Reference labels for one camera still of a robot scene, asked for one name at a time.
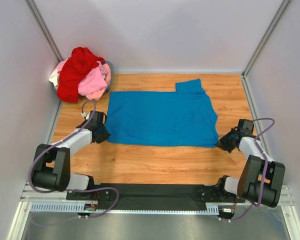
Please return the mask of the blue t shirt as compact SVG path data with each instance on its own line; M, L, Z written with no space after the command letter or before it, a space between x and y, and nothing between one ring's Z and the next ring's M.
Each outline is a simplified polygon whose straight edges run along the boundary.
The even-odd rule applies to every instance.
M198 78L177 82L175 91L111 92L106 129L110 143L213 148L217 119Z

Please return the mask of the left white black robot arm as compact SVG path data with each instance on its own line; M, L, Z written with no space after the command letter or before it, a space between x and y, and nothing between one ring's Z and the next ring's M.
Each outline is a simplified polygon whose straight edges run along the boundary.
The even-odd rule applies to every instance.
M77 190L84 201L91 200L96 189L89 184L88 176L71 172L71 157L87 145L108 140L106 121L105 113L91 111L67 137L52 144L38 145L28 173L32 189L38 193Z

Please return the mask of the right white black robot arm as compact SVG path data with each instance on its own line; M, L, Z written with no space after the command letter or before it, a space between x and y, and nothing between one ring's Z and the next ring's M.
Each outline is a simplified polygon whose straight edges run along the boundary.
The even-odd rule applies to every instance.
M238 125L222 136L216 146L231 153L238 149L246 158L240 178L224 175L219 178L215 196L226 202L233 195L258 207L278 205L286 167L274 161L264 150L260 137L275 124L269 117L240 119Z

